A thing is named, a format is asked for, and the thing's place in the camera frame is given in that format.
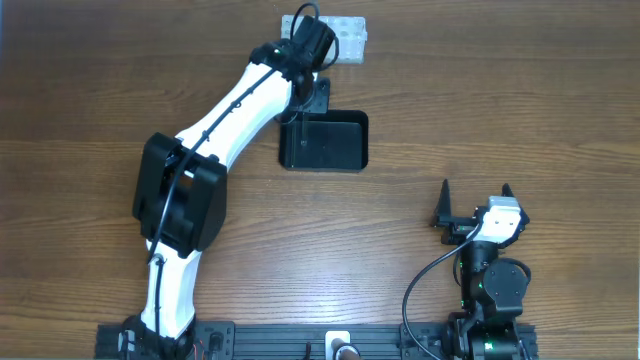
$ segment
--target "wooden tabletop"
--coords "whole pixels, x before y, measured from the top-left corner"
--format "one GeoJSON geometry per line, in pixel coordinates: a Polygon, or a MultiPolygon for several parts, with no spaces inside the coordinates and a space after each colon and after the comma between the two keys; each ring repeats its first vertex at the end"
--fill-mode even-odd
{"type": "MultiPolygon", "coordinates": [[[[141,311],[131,216],[155,132],[202,118],[299,2],[5,0],[0,53],[0,356],[91,357],[141,311]]],[[[540,353],[634,358],[640,244],[640,2],[322,0],[364,16],[363,65],[330,107],[370,119],[359,174],[290,172],[278,126],[245,149],[195,290],[203,320],[399,324],[403,292],[450,250],[428,226],[442,180],[470,216],[511,184],[531,225],[521,322],[540,353]]],[[[459,309],[451,264],[412,321],[459,309]]]]}

